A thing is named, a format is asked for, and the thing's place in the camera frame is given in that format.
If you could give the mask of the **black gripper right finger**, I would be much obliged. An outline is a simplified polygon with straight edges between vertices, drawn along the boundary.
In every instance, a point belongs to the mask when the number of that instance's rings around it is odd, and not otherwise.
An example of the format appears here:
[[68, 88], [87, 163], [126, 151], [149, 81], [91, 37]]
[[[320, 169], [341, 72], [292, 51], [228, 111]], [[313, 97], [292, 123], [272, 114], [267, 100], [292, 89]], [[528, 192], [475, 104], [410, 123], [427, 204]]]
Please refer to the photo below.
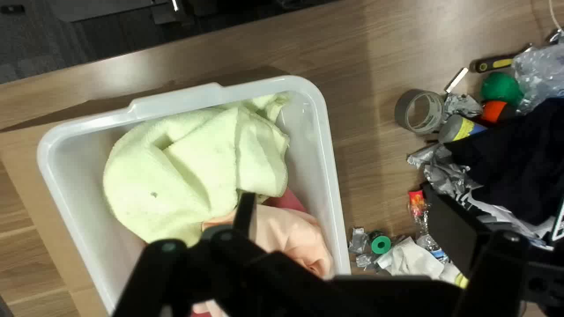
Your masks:
[[436, 193], [427, 183], [422, 185], [427, 202], [429, 236], [443, 248], [457, 269], [468, 276], [475, 266], [489, 230], [456, 200]]

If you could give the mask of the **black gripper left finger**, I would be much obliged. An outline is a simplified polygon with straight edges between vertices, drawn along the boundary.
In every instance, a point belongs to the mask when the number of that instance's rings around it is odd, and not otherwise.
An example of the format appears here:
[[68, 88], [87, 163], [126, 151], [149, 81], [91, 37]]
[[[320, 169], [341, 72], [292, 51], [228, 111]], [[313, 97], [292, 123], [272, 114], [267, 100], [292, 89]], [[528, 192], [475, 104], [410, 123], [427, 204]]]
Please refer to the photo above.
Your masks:
[[239, 199], [239, 204], [235, 207], [232, 227], [239, 230], [242, 236], [249, 232], [249, 222], [255, 211], [255, 195], [249, 192], [244, 192]]

